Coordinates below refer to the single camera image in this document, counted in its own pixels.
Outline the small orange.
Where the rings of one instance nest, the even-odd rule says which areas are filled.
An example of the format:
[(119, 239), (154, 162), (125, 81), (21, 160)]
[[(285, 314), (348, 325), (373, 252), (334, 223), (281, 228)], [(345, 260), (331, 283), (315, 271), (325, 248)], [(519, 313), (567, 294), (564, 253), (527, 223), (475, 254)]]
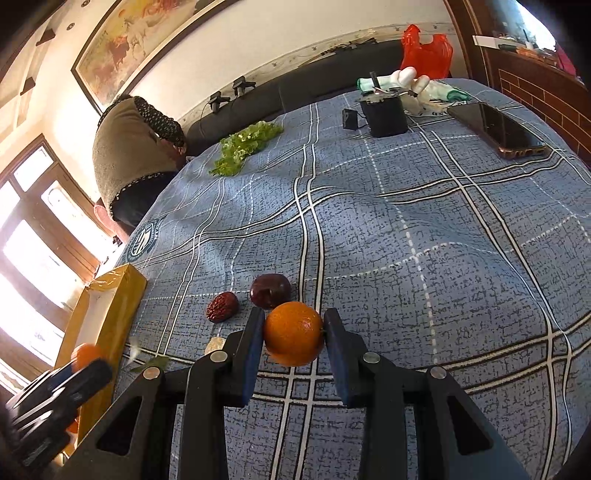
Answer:
[(71, 353), (71, 363), (74, 372), (80, 371), (90, 365), (93, 361), (103, 359), (102, 350), (95, 344), (82, 343)]

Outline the red jujube date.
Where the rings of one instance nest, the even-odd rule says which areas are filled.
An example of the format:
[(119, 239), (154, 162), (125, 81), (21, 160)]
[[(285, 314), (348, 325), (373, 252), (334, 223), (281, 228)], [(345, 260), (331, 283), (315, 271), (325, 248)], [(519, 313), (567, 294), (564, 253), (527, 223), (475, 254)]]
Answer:
[(222, 292), (211, 300), (205, 310), (205, 316), (212, 323), (221, 323), (238, 313), (239, 302), (235, 293)]

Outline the large orange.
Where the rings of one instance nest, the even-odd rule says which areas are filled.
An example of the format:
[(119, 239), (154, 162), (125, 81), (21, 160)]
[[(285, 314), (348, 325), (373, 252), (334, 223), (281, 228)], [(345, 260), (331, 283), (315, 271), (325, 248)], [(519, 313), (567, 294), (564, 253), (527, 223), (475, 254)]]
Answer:
[(308, 365), (324, 347), (322, 317), (304, 303), (283, 303), (266, 317), (263, 339), (274, 362), (286, 367)]

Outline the dark red plum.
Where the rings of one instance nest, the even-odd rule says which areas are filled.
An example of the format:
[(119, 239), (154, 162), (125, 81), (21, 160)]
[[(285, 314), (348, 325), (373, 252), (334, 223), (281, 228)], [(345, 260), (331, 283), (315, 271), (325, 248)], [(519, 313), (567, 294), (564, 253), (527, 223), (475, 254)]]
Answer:
[(252, 281), (249, 298), (253, 304), (264, 310), (273, 310), (290, 301), (290, 280), (281, 274), (263, 274)]

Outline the green leaf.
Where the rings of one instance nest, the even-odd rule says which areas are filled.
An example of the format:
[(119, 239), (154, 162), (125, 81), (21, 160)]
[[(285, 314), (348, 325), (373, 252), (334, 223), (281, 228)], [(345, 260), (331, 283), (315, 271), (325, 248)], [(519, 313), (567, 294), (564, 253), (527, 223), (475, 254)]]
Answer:
[(131, 368), (130, 371), (133, 373), (141, 373), (143, 370), (150, 368), (150, 367), (155, 367), (160, 370), (165, 370), (169, 361), (170, 361), (170, 359), (166, 356), (155, 356), (155, 357), (150, 358), (144, 364)]

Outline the yellow cardboard tray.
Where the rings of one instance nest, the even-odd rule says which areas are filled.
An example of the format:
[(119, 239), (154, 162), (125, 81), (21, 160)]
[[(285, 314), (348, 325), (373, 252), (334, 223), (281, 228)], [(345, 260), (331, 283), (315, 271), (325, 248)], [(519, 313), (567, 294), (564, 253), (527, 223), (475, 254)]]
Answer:
[(146, 284), (147, 280), (135, 267), (125, 264), (85, 286), (68, 321), (55, 366), (66, 365), (75, 348), (91, 343), (117, 373)]

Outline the blue plaid tablecloth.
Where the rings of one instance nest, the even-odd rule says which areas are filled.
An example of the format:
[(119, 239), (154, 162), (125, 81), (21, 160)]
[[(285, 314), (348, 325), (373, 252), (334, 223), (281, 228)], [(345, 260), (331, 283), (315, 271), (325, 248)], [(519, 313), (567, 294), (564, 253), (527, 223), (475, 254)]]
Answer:
[[(169, 369), (242, 329), (257, 276), (335, 308), (370, 350), (446, 368), (533, 479), (565, 464), (590, 420), (590, 172), (512, 98), (455, 86), (549, 147), (505, 160), (450, 116), (376, 139), (342, 128), (356, 93), (280, 115), (283, 133), (238, 175), (192, 158), (122, 253), (147, 280), (117, 386), (155, 356)], [(239, 310), (205, 316), (230, 291)]]

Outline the green lettuce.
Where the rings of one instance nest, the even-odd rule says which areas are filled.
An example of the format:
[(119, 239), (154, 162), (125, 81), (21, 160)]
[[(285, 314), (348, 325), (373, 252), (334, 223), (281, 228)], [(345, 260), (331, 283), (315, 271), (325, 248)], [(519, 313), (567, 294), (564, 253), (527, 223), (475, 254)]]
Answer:
[(221, 156), (209, 171), (212, 176), (230, 177), (242, 171), (250, 156), (263, 151), (270, 141), (283, 133), (273, 122), (259, 121), (221, 140)]

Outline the person in beige vest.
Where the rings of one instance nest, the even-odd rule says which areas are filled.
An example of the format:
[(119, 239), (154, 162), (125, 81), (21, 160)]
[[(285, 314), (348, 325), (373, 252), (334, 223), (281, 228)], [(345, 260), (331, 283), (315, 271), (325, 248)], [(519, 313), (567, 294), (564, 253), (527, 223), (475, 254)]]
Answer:
[(140, 96), (102, 113), (92, 147), (95, 182), (114, 223), (130, 234), (186, 162), (180, 124)]

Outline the small black charger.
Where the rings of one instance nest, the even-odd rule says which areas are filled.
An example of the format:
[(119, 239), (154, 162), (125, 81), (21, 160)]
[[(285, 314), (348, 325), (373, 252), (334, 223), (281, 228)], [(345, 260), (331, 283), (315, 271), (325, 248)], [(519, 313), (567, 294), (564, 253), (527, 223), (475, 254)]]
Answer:
[(342, 128), (356, 131), (359, 129), (359, 112), (353, 109), (342, 110)]

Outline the black pen cup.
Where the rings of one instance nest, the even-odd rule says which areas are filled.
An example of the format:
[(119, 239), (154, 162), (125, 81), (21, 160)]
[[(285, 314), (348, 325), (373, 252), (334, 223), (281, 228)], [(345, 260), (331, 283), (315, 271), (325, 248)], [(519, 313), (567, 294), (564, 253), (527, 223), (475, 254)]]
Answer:
[(360, 98), (360, 105), (375, 138), (391, 137), (408, 131), (407, 117), (398, 92), (371, 93)]

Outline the white plastic bottles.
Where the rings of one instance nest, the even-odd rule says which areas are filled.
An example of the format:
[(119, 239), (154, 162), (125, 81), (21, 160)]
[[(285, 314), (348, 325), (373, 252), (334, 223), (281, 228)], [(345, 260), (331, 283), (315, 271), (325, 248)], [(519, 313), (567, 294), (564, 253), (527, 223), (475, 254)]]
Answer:
[(360, 78), (356, 87), (363, 94), (401, 93), (407, 114), (415, 117), (440, 116), (453, 106), (469, 103), (472, 96), (456, 87), (419, 75), (414, 67), (396, 70), (376, 79)]

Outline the black sofa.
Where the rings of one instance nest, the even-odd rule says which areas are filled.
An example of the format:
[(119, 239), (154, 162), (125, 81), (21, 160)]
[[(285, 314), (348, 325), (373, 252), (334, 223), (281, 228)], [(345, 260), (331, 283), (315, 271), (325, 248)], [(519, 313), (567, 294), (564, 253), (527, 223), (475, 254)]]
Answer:
[(356, 47), (339, 47), (311, 64), (300, 66), (219, 107), (206, 108), (186, 134), (187, 154), (197, 156), (221, 139), (260, 120), (356, 90), (356, 81), (375, 72), (385, 76), (398, 70), (404, 57), (400, 40), (372, 39)]

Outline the red plastic bag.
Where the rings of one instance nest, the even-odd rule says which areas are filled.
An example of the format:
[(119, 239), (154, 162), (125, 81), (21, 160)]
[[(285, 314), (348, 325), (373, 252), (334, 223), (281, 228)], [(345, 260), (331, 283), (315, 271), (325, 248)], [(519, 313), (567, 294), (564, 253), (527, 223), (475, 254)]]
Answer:
[(401, 70), (413, 67), (418, 76), (432, 80), (447, 78), (451, 71), (454, 49), (446, 34), (434, 34), (430, 43), (422, 43), (421, 29), (411, 24), (404, 32), (404, 57)]

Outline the framed painting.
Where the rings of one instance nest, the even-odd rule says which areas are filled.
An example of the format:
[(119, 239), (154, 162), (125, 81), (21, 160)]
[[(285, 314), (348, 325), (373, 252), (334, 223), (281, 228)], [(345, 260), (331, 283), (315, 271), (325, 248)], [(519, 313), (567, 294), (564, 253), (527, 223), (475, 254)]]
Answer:
[(71, 72), (101, 113), (130, 92), (150, 68), (195, 28), (231, 1), (116, 1), (96, 25)]

